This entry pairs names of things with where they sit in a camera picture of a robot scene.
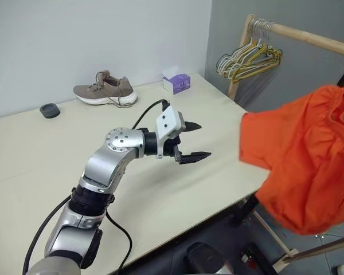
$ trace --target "robotic arm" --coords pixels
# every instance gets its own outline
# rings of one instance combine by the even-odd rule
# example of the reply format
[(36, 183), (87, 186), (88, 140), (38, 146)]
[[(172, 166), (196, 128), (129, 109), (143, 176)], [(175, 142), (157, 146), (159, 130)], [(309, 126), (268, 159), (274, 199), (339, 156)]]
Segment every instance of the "robotic arm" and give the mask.
[(47, 241), (45, 258), (37, 262), (30, 275), (80, 274), (80, 269), (92, 265), (102, 230), (99, 226), (105, 210), (115, 200), (114, 192), (130, 161), (145, 155), (173, 156), (179, 164), (193, 163), (210, 155), (194, 152), (182, 155), (178, 149), (179, 134), (201, 128), (186, 122), (182, 114), (167, 104), (157, 118), (156, 132), (147, 128), (115, 128), (88, 160), (78, 186), (73, 189)]

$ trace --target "white shoe sole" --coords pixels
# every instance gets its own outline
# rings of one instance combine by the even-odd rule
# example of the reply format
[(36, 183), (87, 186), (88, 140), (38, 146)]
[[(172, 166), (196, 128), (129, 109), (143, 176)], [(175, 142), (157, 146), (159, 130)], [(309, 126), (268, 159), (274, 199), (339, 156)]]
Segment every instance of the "white shoe sole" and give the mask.
[[(118, 103), (119, 98), (118, 97), (108, 97), (102, 98), (102, 99), (85, 99), (83, 97), (80, 97), (76, 95), (78, 99), (81, 101), (90, 104), (90, 105), (103, 105), (103, 104), (108, 104), (108, 103), (113, 103), (110, 99), (112, 99), (114, 102)], [(133, 91), (130, 95), (128, 96), (123, 96), (120, 97), (120, 104), (125, 105), (125, 104), (132, 104), (135, 102), (135, 100), (138, 98), (138, 95), (136, 94), (135, 91)]]

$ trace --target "shoelace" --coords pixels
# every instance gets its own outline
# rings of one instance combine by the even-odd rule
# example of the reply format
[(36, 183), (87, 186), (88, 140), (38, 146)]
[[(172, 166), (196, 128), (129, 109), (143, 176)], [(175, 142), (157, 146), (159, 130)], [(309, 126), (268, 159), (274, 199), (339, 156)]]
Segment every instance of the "shoelace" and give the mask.
[(112, 104), (118, 108), (129, 108), (133, 105), (133, 103), (125, 103), (125, 104), (121, 104), (120, 102), (120, 98), (121, 98), (121, 90), (120, 88), (118, 87), (118, 90), (119, 90), (119, 96), (117, 98), (117, 102), (113, 99), (111, 99), (109, 96), (107, 96), (107, 94), (103, 91), (103, 79), (102, 79), (102, 83), (99, 83), (98, 82), (98, 75), (103, 72), (97, 72), (96, 73), (96, 83), (94, 83), (93, 85), (90, 85), (88, 88), (95, 88), (94, 91), (101, 91), (111, 102), (107, 103), (107, 104)]

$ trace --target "purple box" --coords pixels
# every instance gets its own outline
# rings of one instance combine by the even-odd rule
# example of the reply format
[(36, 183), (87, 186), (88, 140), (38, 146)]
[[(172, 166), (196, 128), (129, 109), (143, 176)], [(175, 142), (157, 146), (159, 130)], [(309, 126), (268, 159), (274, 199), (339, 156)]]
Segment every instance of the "purple box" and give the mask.
[(190, 85), (191, 77), (184, 73), (170, 79), (163, 77), (163, 87), (173, 94), (189, 89)]

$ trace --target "gray wall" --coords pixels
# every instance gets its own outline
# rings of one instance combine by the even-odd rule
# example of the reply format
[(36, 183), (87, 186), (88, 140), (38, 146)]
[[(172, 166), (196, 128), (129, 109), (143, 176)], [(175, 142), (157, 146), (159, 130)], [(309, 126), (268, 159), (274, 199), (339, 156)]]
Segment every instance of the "gray wall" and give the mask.
[[(216, 62), (237, 48), (251, 13), (344, 42), (344, 0), (213, 0), (205, 78), (224, 93), (229, 80), (216, 73)], [(277, 108), (323, 84), (336, 84), (344, 73), (342, 55), (275, 34), (271, 34), (271, 44), (283, 50), (282, 64), (249, 111)]]

